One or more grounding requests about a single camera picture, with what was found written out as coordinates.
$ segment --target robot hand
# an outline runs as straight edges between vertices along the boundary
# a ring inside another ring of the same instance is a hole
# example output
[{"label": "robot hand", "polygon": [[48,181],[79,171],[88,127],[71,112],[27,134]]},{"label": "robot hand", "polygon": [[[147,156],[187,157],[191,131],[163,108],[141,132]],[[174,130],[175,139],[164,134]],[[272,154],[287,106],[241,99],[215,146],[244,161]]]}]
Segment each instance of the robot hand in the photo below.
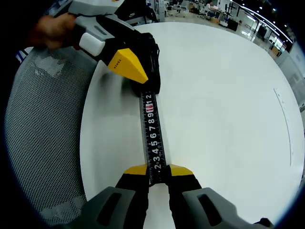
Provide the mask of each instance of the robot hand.
[{"label": "robot hand", "polygon": [[160,91],[159,48],[153,36],[140,33],[114,13],[123,0],[74,0],[68,12],[77,16],[73,41],[92,58],[133,80],[137,96],[141,90]]},{"label": "robot hand", "polygon": [[[236,207],[211,188],[201,188],[187,168],[168,165],[165,171],[169,205],[177,229],[267,229],[268,219],[249,224]],[[66,229],[142,229],[148,209],[147,165],[127,169],[116,187],[108,187],[86,203]]]}]

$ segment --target gray mesh chair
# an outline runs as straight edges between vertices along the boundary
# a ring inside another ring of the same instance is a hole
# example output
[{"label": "gray mesh chair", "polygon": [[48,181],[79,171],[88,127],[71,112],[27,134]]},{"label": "gray mesh chair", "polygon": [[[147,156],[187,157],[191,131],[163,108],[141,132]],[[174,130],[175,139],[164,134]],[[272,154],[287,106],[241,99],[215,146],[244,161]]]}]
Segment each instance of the gray mesh chair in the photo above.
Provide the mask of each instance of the gray mesh chair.
[{"label": "gray mesh chair", "polygon": [[79,216],[81,115],[96,62],[82,51],[32,50],[16,73],[4,132],[16,178],[50,226]]}]

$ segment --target office desk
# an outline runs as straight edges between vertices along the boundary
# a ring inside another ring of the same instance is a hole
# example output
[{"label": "office desk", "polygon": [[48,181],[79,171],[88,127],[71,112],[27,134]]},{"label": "office desk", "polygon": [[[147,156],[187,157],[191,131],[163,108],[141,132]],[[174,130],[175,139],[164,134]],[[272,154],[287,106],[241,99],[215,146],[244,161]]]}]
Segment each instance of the office desk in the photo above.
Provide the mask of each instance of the office desk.
[{"label": "office desk", "polygon": [[[243,219],[276,223],[298,190],[305,148],[298,106],[279,67],[259,46],[213,27],[166,22],[136,29],[153,34],[160,47],[157,101],[167,163],[192,170]],[[290,138],[274,89],[285,103]],[[80,157],[88,200],[144,164],[139,99],[101,62],[83,110]],[[145,228],[174,228],[167,192],[163,184],[150,188]]]}]

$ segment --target tape measure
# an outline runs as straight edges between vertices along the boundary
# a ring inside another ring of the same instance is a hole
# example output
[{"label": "tape measure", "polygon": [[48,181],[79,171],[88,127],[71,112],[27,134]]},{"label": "tape measure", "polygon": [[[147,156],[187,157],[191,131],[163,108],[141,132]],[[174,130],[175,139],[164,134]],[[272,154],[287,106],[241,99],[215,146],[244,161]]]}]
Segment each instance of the tape measure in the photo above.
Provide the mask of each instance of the tape measure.
[{"label": "tape measure", "polygon": [[140,111],[150,184],[165,183],[163,174],[166,161],[155,93],[141,92]]}]

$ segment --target office floor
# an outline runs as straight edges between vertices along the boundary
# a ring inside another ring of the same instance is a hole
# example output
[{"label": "office floor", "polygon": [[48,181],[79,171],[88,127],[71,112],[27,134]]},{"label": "office floor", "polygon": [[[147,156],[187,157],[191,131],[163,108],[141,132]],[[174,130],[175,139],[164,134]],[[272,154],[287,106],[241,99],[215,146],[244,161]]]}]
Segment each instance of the office floor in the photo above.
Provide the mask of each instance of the office floor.
[{"label": "office floor", "polygon": [[198,14],[182,11],[181,14],[177,17],[175,15],[177,12],[175,10],[170,10],[168,11],[168,17],[165,18],[166,22],[189,22],[189,23],[196,23],[196,24],[201,24],[201,25],[207,25],[207,26],[212,26],[221,30],[226,30],[231,33],[235,33],[245,39],[248,39],[255,43],[256,45],[260,46],[262,49],[264,49],[266,52],[269,53],[269,55],[273,58],[276,59],[276,55],[269,50],[270,44],[268,42],[264,42],[262,39],[258,38],[256,35],[254,35],[253,31],[251,31],[249,28],[245,27],[244,25],[238,25],[237,30],[233,31],[231,29],[227,29],[221,25],[214,24],[210,22],[207,19],[203,19],[198,17]]}]

